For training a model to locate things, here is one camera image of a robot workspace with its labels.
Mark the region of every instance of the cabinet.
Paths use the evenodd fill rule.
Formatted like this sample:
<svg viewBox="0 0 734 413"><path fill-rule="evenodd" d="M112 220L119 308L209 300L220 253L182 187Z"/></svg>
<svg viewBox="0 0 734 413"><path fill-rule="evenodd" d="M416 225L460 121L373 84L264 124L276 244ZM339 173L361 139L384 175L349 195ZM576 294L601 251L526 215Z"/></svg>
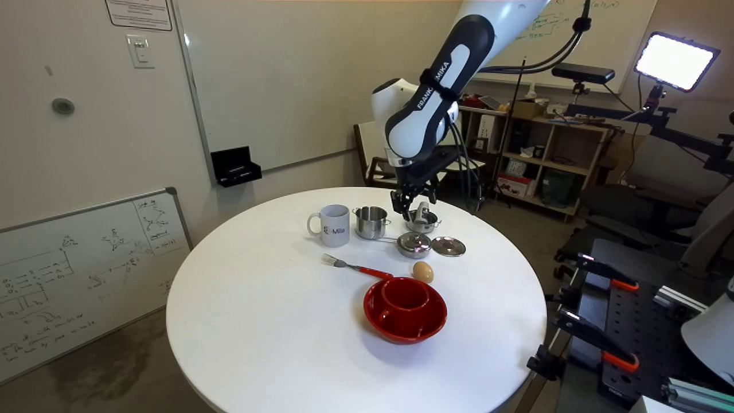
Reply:
<svg viewBox="0 0 734 413"><path fill-rule="evenodd" d="M495 159L492 181L498 195L557 210L579 213L581 191L596 175L608 128L548 117L507 117L505 109L461 108L464 138L484 139Z"/></svg>

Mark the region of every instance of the red bowl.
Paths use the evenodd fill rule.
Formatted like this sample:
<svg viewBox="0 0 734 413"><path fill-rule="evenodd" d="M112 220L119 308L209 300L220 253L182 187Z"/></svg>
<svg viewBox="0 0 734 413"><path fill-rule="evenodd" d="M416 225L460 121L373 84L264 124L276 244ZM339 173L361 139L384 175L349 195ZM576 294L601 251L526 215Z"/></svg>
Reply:
<svg viewBox="0 0 734 413"><path fill-rule="evenodd" d="M365 319L373 325L373 331L380 338L396 342L396 343L416 343L416 342L425 342L425 339L433 338L444 329L446 317L448 317L448 308L446 308L446 300L440 299L440 294L430 285L405 277L405 279L423 285L430 294L427 306L420 312L416 312L417 319L413 319L411 329L407 329L407 325L403 325L403 321L397 317L385 312L388 302L384 299L384 287L388 279L373 285L365 294L365 300L364 300L364 312L365 312Z"/></svg>

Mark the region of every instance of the red plate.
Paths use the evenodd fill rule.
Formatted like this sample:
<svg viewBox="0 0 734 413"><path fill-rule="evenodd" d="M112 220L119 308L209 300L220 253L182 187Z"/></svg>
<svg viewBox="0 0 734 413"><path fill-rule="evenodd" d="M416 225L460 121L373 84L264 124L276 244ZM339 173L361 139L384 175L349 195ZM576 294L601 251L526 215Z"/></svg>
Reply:
<svg viewBox="0 0 734 413"><path fill-rule="evenodd" d="M430 302L427 302L427 309L420 315L423 317L420 329L403 331L400 325L396 325L396 321L390 321L390 315L384 317L385 302L384 302L381 290L385 282L388 279L373 285L365 294L365 300L364 300L365 319L380 338L396 342L396 343L416 343L416 342L425 342L425 339L433 338L444 329L446 317L448 317L448 308L446 308L440 294L436 290L431 290L430 285L427 285Z"/></svg>

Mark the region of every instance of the small metal bowl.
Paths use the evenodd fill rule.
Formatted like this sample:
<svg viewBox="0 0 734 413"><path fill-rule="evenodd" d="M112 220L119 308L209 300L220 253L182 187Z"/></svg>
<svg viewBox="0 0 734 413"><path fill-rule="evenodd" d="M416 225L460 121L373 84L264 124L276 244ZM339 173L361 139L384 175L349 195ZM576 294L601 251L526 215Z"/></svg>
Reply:
<svg viewBox="0 0 734 413"><path fill-rule="evenodd" d="M417 215L417 210L409 213L409 220L407 220L409 232L431 233L438 226L436 213L425 213L423 218L416 218L416 215Z"/></svg>
<svg viewBox="0 0 734 413"><path fill-rule="evenodd" d="M397 251L409 259L425 259L431 253L431 239L409 232L397 239Z"/></svg>

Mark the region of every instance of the white round table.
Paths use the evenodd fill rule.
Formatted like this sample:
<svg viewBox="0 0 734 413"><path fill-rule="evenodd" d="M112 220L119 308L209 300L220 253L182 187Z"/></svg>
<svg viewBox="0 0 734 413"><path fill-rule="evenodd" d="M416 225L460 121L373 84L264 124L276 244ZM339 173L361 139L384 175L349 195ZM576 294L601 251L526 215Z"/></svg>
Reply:
<svg viewBox="0 0 734 413"><path fill-rule="evenodd" d="M325 187L253 207L213 229L182 263L169 295L169 338L195 390L222 410L263 413L487 413L528 376L546 333L544 291L528 259L498 229L450 207L431 237L467 254L431 253L431 287L448 323L420 343L390 343L364 317L377 277L325 254L409 275L396 244L352 232L325 247L305 229L326 204L384 207L385 237L407 232L381 187Z"/></svg>

